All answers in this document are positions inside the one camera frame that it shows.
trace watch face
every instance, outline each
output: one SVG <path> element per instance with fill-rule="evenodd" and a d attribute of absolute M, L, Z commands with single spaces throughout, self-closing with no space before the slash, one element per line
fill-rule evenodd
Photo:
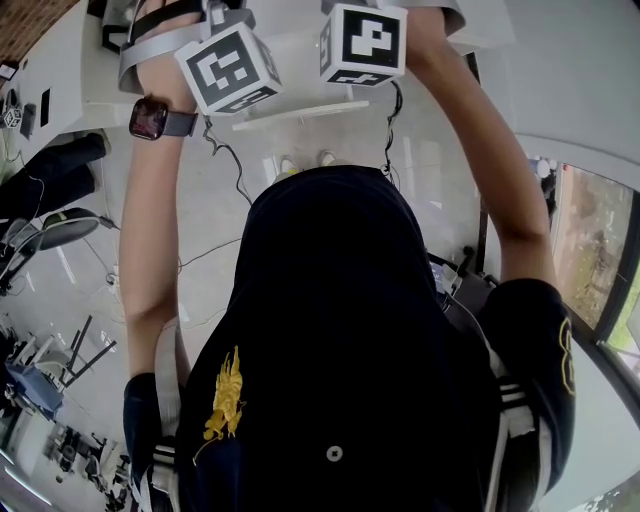
<path fill-rule="evenodd" d="M 148 98 L 138 100 L 133 107 L 129 132 L 135 137 L 157 140 L 164 133 L 169 108 L 165 103 Z"/>

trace black chair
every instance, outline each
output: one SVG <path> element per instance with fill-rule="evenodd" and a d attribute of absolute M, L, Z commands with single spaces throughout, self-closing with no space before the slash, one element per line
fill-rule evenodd
<path fill-rule="evenodd" d="M 83 208 L 49 215 L 42 229 L 25 219 L 11 222 L 0 240 L 0 297 L 8 295 L 11 281 L 38 251 L 80 240 L 100 225 L 112 227 L 108 219 Z"/>

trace gold embroidered logo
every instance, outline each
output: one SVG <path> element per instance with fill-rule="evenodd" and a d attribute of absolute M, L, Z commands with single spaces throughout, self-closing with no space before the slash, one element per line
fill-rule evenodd
<path fill-rule="evenodd" d="M 196 458 L 209 443 L 224 439 L 224 427 L 227 427 L 229 437 L 236 436 L 236 429 L 242 417 L 242 408 L 246 402 L 240 401 L 242 390 L 242 374 L 240 373 L 240 356 L 236 346 L 233 362 L 229 361 L 229 354 L 224 359 L 220 373 L 216 379 L 216 394 L 213 399 L 213 414 L 204 424 L 203 437 L 207 441 L 193 457 Z"/>
<path fill-rule="evenodd" d="M 571 357 L 571 323 L 565 318 L 560 326 L 558 342 L 564 352 L 562 356 L 562 384 L 571 396 L 576 396 L 573 380 L 573 358 Z"/>

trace white desk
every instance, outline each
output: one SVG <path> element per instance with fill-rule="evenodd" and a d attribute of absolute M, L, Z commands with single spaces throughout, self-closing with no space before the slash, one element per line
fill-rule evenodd
<path fill-rule="evenodd" d="M 101 47 L 101 21 L 87 16 L 88 0 L 71 8 L 20 62 L 20 70 L 2 87 L 16 89 L 22 106 L 36 105 L 33 134 L 11 134 L 10 154 L 28 162 L 57 135 L 128 122 L 138 99 L 118 91 L 118 56 Z M 42 94 L 51 90 L 49 123 L 40 126 Z"/>

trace black and white fiducial marker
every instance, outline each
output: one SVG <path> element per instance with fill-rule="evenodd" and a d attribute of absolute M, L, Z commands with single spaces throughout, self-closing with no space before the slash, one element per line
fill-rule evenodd
<path fill-rule="evenodd" d="M 200 110 L 233 115 L 282 92 L 269 48 L 244 23 L 175 54 Z"/>
<path fill-rule="evenodd" d="M 336 4 L 320 34 L 325 82 L 375 87 L 405 73 L 407 11 Z"/>

